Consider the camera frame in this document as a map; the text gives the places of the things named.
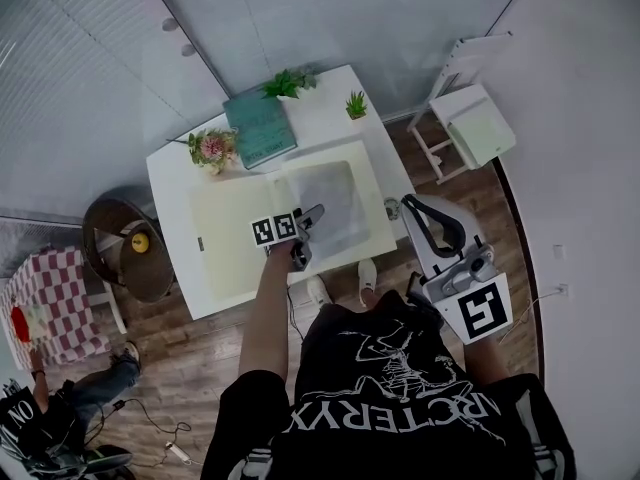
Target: checkered cushion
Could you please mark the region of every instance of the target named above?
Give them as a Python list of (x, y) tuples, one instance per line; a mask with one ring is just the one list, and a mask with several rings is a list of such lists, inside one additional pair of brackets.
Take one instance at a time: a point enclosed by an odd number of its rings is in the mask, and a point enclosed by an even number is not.
[(30, 369), (29, 346), (18, 341), (11, 324), (11, 298), (17, 305), (45, 309), (49, 336), (34, 340), (45, 363), (69, 363), (111, 349), (89, 307), (82, 276), (82, 254), (75, 247), (31, 255), (0, 295), (0, 319), (16, 364)]

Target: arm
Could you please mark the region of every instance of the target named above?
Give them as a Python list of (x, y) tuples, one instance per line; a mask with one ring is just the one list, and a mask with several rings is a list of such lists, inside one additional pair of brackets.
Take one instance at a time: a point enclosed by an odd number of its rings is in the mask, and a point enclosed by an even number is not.
[(42, 356), (37, 350), (29, 352), (31, 357), (31, 367), (35, 374), (36, 386), (33, 388), (33, 398), (35, 398), (42, 414), (49, 409), (49, 386), (47, 386), (47, 377), (44, 374), (44, 364)]
[(479, 386), (510, 377), (509, 370), (500, 357), (498, 346), (491, 336), (465, 345), (464, 363), (467, 373)]
[(258, 294), (245, 326), (239, 375), (268, 370), (287, 380), (289, 319), (287, 274), (293, 241), (275, 246), (262, 271)]

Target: electrical outlet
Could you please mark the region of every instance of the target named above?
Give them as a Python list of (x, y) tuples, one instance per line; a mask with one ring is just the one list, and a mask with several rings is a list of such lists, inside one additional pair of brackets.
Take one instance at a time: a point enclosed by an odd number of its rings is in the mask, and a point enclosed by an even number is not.
[(560, 295), (564, 295), (565, 297), (571, 297), (571, 292), (569, 291), (568, 284), (559, 284), (558, 290), (560, 290)]

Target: red object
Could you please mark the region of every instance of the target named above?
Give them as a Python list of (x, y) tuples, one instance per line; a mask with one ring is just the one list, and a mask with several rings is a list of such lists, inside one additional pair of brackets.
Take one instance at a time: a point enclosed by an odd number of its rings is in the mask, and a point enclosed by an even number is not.
[(29, 343), (31, 341), (31, 338), (29, 338), (29, 324), (20, 308), (15, 307), (11, 310), (11, 323), (13, 323), (18, 339), (22, 343)]

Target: green book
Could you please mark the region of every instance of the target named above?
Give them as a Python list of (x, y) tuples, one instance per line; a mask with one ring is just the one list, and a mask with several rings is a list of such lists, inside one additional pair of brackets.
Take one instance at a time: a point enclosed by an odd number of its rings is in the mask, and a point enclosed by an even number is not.
[(298, 147), (287, 114), (276, 98), (251, 91), (224, 103), (231, 128), (238, 130), (236, 150), (246, 169)]

